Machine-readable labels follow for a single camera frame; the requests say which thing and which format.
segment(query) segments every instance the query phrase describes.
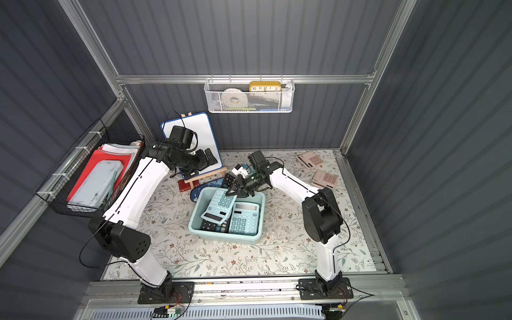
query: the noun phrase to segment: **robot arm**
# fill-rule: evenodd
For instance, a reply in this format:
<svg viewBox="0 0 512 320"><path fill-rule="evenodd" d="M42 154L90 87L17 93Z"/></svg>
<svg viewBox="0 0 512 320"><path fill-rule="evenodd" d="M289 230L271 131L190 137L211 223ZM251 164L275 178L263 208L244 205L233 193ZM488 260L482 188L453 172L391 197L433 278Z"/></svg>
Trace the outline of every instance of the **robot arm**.
<svg viewBox="0 0 512 320"><path fill-rule="evenodd" d="M92 218L89 230L113 256L127 262L141 278L139 303L162 303L173 295L172 277L149 250L151 238L136 231L142 212L160 181L171 169L180 169L186 179L216 164L210 149L187 150L195 133L175 126L163 143L151 144L135 173L102 217Z"/></svg>
<svg viewBox="0 0 512 320"><path fill-rule="evenodd" d="M253 196L264 184L284 191L302 206L304 229L316 241L318 257L315 271L317 286L323 294L339 284L340 272L335 252L340 227L343 223L336 199L331 189L318 189L292 175L282 164L269 163L261 151L249 155L255 174L242 178L237 176L235 184L226 193L238 198Z"/></svg>

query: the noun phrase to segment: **small easel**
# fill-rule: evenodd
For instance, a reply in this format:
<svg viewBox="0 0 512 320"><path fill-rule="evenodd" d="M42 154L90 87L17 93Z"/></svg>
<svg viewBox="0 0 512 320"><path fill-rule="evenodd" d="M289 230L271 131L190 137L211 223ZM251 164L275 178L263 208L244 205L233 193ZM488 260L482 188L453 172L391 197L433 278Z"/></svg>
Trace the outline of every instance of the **small easel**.
<svg viewBox="0 0 512 320"><path fill-rule="evenodd" d="M216 175L216 174L222 174L222 175L224 175L224 172L226 172L226 171L227 171L227 168L226 168L226 167L222 167L222 168L219 168L219 169L217 169L217 170L213 170L213 171L207 172L207 173L205 173L205 174L195 176L195 177L193 177L193 178L191 178L191 179L189 179L189 180L185 180L185 183L190 183L190 187L191 187L192 189L194 189L194 181L196 181L196 180L200 180L200 179L205 179L205 178L207 178L207 177L210 177L210 176L213 176L213 175Z"/></svg>

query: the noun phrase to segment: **black wire basket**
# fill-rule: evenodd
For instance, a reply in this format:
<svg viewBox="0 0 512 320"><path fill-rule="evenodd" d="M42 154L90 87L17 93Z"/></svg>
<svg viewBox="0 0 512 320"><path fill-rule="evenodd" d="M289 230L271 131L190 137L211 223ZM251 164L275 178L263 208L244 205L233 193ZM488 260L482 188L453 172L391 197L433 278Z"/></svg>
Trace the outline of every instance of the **black wire basket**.
<svg viewBox="0 0 512 320"><path fill-rule="evenodd" d="M80 174L86 167L94 150L98 149L99 146L105 143L129 145L134 141L142 141L139 151L131 166L126 170L126 174L113 190L112 195L109 198L104 200L98 208L71 205L67 202L69 193L78 181ZM84 218L100 217L117 200L121 192L124 190L124 187L135 173L142 157L142 152L145 149L144 136L128 131L104 127L101 131L95 133L95 136L87 143L87 145L75 147L73 149L79 149L79 154L69 165L67 165L67 168L63 173L53 174L45 180L42 186L49 184L49 180L52 179L50 181L51 186L49 188L46 186L45 189L42 189L41 187L37 192L37 195L46 201L48 206L60 215Z"/></svg>

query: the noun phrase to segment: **patterned table surface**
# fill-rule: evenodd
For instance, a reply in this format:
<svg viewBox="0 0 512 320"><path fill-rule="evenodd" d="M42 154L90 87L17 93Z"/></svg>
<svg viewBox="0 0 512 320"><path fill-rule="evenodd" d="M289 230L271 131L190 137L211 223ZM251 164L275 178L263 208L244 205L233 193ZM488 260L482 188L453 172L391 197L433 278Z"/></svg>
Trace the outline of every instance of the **patterned table surface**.
<svg viewBox="0 0 512 320"><path fill-rule="evenodd" d="M306 151L267 151L266 157L278 157L292 174L310 183L316 170L308 171L296 159ZM333 150L315 150L324 160L322 170L340 177L334 195L350 226L350 242L338 249L343 272L371 272L375 266L354 214L352 203L341 179ZM251 152L221 152L228 169L248 163ZM304 230L302 208L284 192L263 191L267 198L263 235L255 245L204 240L188 230L194 202L190 192L179 192L178 178L164 178L148 202L137 230L151 236L151 250L174 278L201 276L281 275L314 273L316 248ZM342 226L340 243L348 237ZM138 279L124 263L108 266L103 280Z"/></svg>

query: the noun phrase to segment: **yellow clock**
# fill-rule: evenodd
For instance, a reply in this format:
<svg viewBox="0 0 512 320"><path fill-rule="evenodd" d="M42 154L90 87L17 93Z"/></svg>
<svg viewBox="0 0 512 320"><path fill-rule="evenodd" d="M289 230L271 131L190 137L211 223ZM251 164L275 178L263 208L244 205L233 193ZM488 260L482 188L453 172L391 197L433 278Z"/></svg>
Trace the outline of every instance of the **yellow clock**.
<svg viewBox="0 0 512 320"><path fill-rule="evenodd" d="M281 91L279 81L252 81L249 84L250 92L275 92Z"/></svg>

